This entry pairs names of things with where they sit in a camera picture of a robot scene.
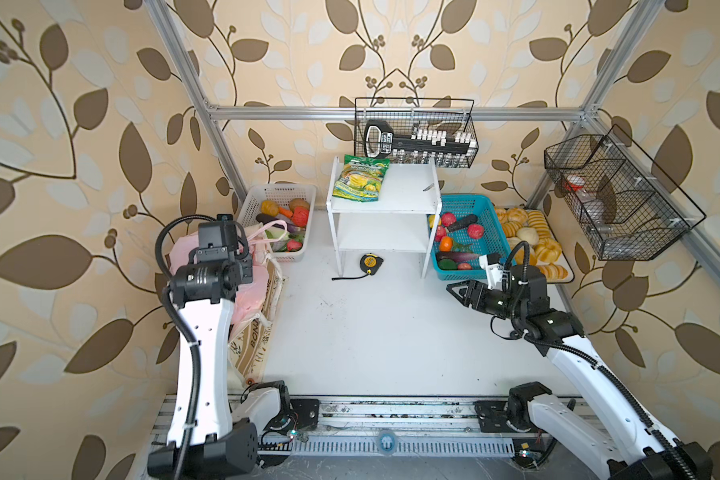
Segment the pink plastic grocery bag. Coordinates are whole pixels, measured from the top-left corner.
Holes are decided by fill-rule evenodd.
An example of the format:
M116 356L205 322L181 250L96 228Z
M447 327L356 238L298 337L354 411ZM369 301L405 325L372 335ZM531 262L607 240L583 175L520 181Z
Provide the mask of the pink plastic grocery bag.
M283 226L248 231L229 216L200 219L168 253L170 308L192 328L212 319L232 332L246 328L263 310L272 277L265 262L271 244L287 238Z

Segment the cream canvas tote bag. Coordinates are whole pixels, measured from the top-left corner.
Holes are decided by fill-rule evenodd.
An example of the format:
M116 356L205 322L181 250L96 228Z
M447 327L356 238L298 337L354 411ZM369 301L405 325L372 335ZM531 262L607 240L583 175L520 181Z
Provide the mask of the cream canvas tote bag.
M228 386L241 390L261 381L274 310L284 277L265 231L245 229L252 242L253 282L238 287L227 343Z

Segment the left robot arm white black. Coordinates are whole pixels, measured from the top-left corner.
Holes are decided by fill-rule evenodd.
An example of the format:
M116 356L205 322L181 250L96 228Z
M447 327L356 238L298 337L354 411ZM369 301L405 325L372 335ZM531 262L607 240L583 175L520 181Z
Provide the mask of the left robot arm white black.
M279 291L269 267L266 229L248 233L232 216L194 215L195 234L169 256L158 234L155 256L167 284L160 300L179 335L178 385L164 446L151 452L147 473L155 479L227 479L263 464L259 452L276 451L318 425L316 399L292 400L284 381L254 383L238 406L229 400L229 343L255 321Z

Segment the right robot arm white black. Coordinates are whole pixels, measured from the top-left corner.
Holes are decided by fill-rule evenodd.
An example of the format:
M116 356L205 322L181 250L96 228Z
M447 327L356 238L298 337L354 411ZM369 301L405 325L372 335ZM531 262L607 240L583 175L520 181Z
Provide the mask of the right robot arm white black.
M600 479L709 479L713 461L698 443L685 443L629 391L601 360L578 318L556 310L547 279L530 263L530 246L519 242L506 260L483 255L483 281L450 283L460 304L508 321L507 341L523 340L576 387L602 424L594 428L540 382L512 388L508 425L540 429L563 444Z

